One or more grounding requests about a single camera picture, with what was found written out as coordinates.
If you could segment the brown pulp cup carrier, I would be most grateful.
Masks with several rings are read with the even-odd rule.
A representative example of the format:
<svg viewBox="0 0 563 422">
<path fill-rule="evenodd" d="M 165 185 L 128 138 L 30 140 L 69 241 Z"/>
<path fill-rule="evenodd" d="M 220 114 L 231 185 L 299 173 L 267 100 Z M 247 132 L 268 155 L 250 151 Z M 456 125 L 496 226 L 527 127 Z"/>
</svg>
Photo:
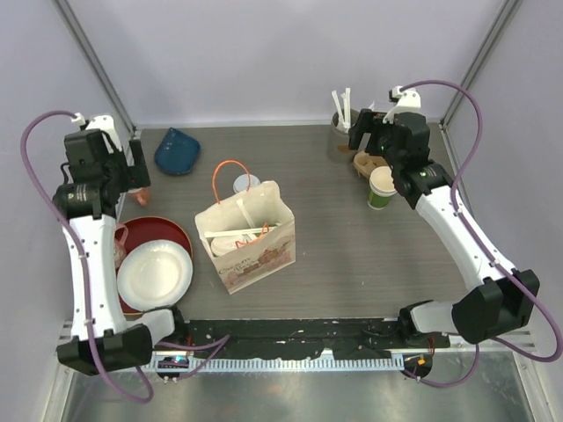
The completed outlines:
<svg viewBox="0 0 563 422">
<path fill-rule="evenodd" d="M 371 156 L 365 151 L 360 151 L 354 156 L 353 166 L 359 176 L 369 179 L 373 170 L 387 166 L 387 163 L 380 156 Z"/>
</svg>

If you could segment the white plastic cup lid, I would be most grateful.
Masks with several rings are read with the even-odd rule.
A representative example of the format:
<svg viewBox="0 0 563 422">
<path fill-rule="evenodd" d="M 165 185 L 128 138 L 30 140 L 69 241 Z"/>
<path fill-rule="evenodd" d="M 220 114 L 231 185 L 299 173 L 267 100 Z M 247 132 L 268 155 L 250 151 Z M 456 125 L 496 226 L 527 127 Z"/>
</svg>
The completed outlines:
<svg viewBox="0 0 563 422">
<path fill-rule="evenodd" d="M 242 242 L 240 236 L 215 237 L 210 243 L 210 249 L 215 257 L 224 256 L 238 249 L 238 243 Z"/>
</svg>

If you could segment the white plastic lid stack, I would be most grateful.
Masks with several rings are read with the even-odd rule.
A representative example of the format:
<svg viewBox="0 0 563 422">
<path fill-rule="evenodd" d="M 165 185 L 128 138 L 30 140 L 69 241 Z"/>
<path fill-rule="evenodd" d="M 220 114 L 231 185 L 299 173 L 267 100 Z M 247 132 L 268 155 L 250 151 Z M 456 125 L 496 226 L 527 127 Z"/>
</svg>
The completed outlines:
<svg viewBox="0 0 563 422">
<path fill-rule="evenodd" d="M 232 187 L 234 193 L 241 193 L 249 188 L 258 186 L 259 184 L 259 178 L 252 174 L 250 176 L 240 175 L 234 180 Z"/>
</svg>

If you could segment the white straw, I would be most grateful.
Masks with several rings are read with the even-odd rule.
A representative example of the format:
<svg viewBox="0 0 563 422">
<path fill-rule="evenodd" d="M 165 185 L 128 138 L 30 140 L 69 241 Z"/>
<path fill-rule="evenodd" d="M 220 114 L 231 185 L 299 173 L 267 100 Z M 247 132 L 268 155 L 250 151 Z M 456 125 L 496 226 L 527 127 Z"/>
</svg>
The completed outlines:
<svg viewBox="0 0 563 422">
<path fill-rule="evenodd" d="M 251 229 L 255 229 L 255 228 L 256 228 L 255 222 L 253 221 L 253 219 L 251 218 L 250 214 L 248 213 L 248 211 L 247 211 L 247 209 L 246 209 L 246 207 L 245 207 L 245 204 L 244 204 L 243 200 L 242 200 L 242 199 L 238 199 L 238 200 L 237 200 L 237 205 L 238 205 L 238 208 L 239 208 L 240 212 L 242 213 L 243 217 L 245 218 L 245 220 L 246 220 L 248 226 L 249 226 Z"/>
<path fill-rule="evenodd" d="M 259 235 L 262 234 L 264 230 L 262 228 L 253 229 L 235 229 L 235 230 L 224 230 L 224 231 L 205 231 L 203 235 L 206 238 L 215 238 L 222 236 L 247 236 L 247 235 Z"/>
</svg>

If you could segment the bear print paper bag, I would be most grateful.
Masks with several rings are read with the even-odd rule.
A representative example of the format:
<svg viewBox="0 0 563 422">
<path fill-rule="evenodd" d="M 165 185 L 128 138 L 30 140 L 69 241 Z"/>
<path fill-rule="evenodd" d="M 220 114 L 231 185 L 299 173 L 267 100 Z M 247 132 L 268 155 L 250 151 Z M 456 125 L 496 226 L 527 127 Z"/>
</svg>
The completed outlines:
<svg viewBox="0 0 563 422">
<path fill-rule="evenodd" d="M 242 166 L 236 160 L 224 160 L 217 165 L 212 176 L 215 203 L 197 214 L 194 223 L 216 273 L 232 295 L 296 262 L 296 219 L 282 200 L 280 188 L 274 181 L 261 182 L 222 199 L 216 180 L 219 171 L 227 164 Z M 206 238 L 203 235 L 205 231 L 250 229 L 238 208 L 238 199 L 243 200 L 256 228 L 262 228 L 264 232 L 240 236 L 242 242 L 238 243 L 236 251 L 215 257 L 210 249 L 214 238 Z"/>
</svg>

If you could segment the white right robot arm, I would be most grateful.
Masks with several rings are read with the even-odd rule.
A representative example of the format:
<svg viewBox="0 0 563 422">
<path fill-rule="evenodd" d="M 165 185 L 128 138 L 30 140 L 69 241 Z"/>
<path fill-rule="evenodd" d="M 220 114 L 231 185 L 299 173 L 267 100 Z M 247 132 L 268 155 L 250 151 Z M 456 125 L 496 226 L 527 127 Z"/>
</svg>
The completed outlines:
<svg viewBox="0 0 563 422">
<path fill-rule="evenodd" d="M 540 286 L 537 275 L 517 270 L 484 234 L 473 236 L 465 227 L 472 215 L 452 192 L 450 174 L 429 157 L 425 117 L 400 113 L 387 123 L 382 113 L 363 109 L 350 129 L 349 148 L 358 149 L 364 135 L 366 152 L 390 166 L 397 193 L 439 236 L 468 290 L 458 302 L 424 301 L 401 309 L 400 342 L 416 347 L 429 333 L 442 331 L 478 344 L 525 327 Z"/>
</svg>

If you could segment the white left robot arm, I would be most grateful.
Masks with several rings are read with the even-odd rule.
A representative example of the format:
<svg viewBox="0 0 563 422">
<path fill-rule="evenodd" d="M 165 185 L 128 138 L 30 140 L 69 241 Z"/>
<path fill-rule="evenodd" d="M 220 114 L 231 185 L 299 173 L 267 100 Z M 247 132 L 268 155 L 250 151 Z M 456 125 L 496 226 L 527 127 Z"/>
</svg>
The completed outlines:
<svg viewBox="0 0 563 422">
<path fill-rule="evenodd" d="M 69 342 L 56 348 L 63 365 L 98 375 L 148 364 L 157 342 L 179 350 L 187 329 L 169 307 L 158 307 L 137 321 L 121 308 L 113 257 L 116 207 L 122 194 L 147 187 L 150 177 L 139 141 L 134 162 L 105 129 L 82 127 L 66 135 L 69 176 L 55 191 L 53 204 L 69 248 L 74 313 Z"/>
</svg>

